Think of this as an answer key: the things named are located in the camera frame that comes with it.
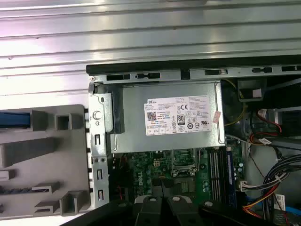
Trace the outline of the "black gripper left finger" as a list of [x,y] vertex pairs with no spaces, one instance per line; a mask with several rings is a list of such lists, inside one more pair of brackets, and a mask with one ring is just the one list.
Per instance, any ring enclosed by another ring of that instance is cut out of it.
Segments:
[[141,195],[134,204],[113,200],[77,218],[79,226],[158,226],[160,225],[163,180],[152,181],[151,195]]

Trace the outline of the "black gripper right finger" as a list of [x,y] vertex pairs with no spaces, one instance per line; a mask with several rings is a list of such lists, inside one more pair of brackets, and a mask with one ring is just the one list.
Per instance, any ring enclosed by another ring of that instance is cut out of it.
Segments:
[[214,200],[205,200],[194,204],[192,200],[174,191],[175,184],[171,180],[163,181],[163,200],[172,216],[163,218],[169,226],[255,226],[256,217],[247,215],[241,210]]

